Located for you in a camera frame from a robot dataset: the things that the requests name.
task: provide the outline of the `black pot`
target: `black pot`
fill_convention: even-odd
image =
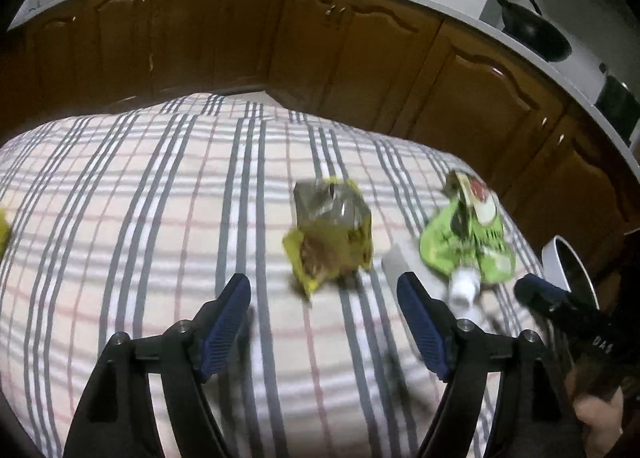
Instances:
[[[542,12],[534,0],[529,1],[537,14],[508,0],[497,1],[502,7],[505,34],[533,50],[545,61],[558,62],[569,57],[571,45],[556,27],[542,18]]]

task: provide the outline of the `black pan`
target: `black pan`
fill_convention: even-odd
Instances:
[[[542,18],[542,12],[534,0],[529,1],[537,14],[508,0],[497,1],[502,7],[506,34],[520,41],[545,61],[557,62],[569,57],[571,45],[556,27]]]

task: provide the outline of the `kitchen counter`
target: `kitchen counter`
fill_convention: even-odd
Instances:
[[[43,5],[35,10],[31,10],[28,13],[18,15],[10,28],[15,28],[20,26],[21,24],[27,22],[34,16],[46,11],[49,8],[56,6],[65,0],[53,0],[47,5]],[[450,18],[457,19],[476,30],[484,33],[485,35],[490,36],[491,38],[499,41],[505,47],[517,53],[519,56],[523,57],[531,64],[533,64],[536,68],[538,68],[541,72],[543,72],[547,77],[557,83],[564,91],[566,91],[580,106],[584,109],[584,111],[598,124],[598,126],[604,131],[604,133],[609,137],[610,141],[616,147],[616,149],[620,152],[620,155],[624,158],[631,171],[635,175],[636,178],[640,181],[640,165],[636,161],[631,149],[624,143],[618,132],[612,127],[609,121],[604,117],[602,112],[598,110],[592,102],[567,78],[562,75],[552,64],[546,62],[531,50],[526,48],[523,44],[514,40],[513,38],[507,36],[497,28],[488,25],[485,22],[479,21],[479,19],[471,18],[470,16],[466,16],[461,12],[453,10],[452,8],[448,8],[439,3],[435,3],[434,1],[429,0],[406,0],[411,1],[412,3],[417,3],[418,5],[422,5],[426,8],[430,8],[443,14],[444,16],[449,16]]]

